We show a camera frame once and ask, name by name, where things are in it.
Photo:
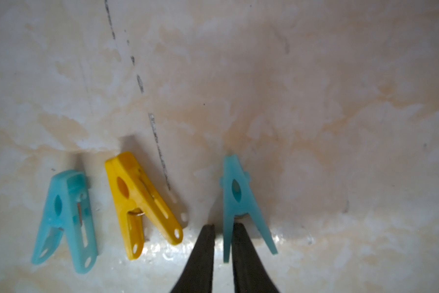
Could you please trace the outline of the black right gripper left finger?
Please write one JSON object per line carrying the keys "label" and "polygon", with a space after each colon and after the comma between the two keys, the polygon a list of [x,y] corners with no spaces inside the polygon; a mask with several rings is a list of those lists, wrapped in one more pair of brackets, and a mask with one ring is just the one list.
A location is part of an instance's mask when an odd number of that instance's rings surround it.
{"label": "black right gripper left finger", "polygon": [[172,293],[212,292],[215,226],[204,225]]}

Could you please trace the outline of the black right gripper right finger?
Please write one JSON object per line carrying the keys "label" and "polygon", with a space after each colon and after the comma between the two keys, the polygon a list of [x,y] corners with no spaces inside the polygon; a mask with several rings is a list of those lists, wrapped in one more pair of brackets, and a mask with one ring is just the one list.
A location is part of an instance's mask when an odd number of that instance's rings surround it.
{"label": "black right gripper right finger", "polygon": [[232,266],[236,293],[278,293],[242,223],[234,223]]}

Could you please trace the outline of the teal clothespin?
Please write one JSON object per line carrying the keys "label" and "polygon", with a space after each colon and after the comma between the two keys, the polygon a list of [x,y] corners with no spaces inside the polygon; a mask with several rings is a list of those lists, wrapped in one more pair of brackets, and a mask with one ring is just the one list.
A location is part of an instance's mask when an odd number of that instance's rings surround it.
{"label": "teal clothespin", "polygon": [[51,178],[31,262],[45,262],[57,250],[63,236],[75,271],[88,273],[96,262],[97,243],[86,176],[77,170],[60,172]]}
{"label": "teal clothespin", "polygon": [[229,262],[235,218],[244,214],[252,218],[271,253],[278,254],[250,182],[251,176],[243,170],[238,156],[225,156],[223,176],[220,178],[220,185],[223,189],[223,262],[225,263]]}

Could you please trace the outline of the yellow clothespin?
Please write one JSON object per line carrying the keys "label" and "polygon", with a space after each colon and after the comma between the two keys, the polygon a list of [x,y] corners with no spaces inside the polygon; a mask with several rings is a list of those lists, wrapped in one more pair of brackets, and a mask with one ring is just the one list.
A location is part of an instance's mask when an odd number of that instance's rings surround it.
{"label": "yellow clothespin", "polygon": [[131,152],[108,159],[105,170],[129,260],[138,259],[143,251],[143,216],[171,245],[182,242],[183,232],[179,221]]}

